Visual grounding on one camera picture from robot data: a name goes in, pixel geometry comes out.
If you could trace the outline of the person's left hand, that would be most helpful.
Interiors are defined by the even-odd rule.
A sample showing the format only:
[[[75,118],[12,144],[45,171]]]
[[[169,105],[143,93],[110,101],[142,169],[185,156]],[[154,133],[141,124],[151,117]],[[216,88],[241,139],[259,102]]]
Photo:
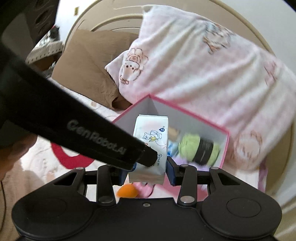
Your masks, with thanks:
[[[25,155],[29,149],[36,143],[38,136],[34,134],[26,135],[8,148],[1,149],[0,154],[0,178],[1,181],[6,173],[10,171],[15,162]]]

